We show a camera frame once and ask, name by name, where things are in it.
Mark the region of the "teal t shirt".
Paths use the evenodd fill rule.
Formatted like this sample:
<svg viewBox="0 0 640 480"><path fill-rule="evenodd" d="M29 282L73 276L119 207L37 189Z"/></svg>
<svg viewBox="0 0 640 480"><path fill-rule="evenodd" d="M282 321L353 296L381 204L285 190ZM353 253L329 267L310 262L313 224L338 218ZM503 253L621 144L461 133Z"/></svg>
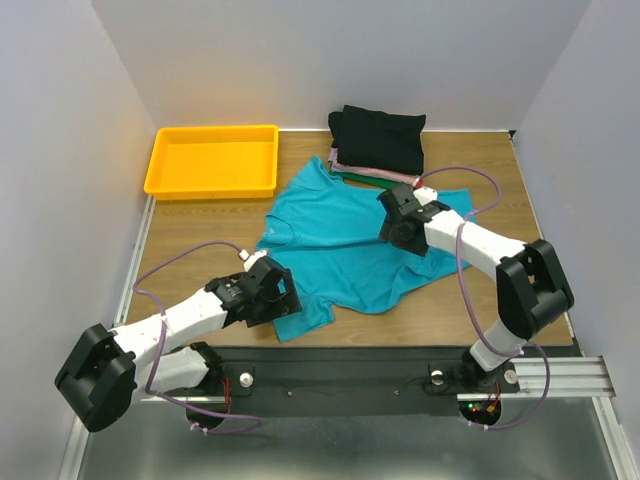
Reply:
<svg viewBox="0 0 640 480"><path fill-rule="evenodd" d="M379 240L385 219L379 194L346 184L314 156L277 196L256 247L291 270L302 306L274 320L280 341L332 323L335 306L381 314L455 273L450 253L419 256Z"/></svg>

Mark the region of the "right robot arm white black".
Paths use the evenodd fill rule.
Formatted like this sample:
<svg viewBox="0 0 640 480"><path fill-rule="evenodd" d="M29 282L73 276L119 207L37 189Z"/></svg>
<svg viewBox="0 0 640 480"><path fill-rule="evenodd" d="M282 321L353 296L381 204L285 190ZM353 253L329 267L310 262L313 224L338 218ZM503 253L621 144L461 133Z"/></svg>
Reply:
<svg viewBox="0 0 640 480"><path fill-rule="evenodd" d="M378 196L385 211L379 239L424 256L432 249L479 269L496 285L498 319L482 330L462 357L460 378L472 390L491 384L508 360L541 330L563 316L575 298L554 247L507 238L465 219L430 188L399 184Z"/></svg>

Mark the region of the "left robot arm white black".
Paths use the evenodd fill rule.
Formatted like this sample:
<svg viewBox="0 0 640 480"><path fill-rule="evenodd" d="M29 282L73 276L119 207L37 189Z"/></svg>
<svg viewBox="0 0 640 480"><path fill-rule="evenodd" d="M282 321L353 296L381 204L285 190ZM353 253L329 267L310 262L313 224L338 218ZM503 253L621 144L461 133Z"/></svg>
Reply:
<svg viewBox="0 0 640 480"><path fill-rule="evenodd" d="M144 320L86 329L54 385L91 433L132 403L174 390L231 390L222 358L199 336L236 322L254 327L302 309L290 269L259 252L243 271L214 278L182 302Z"/></svg>

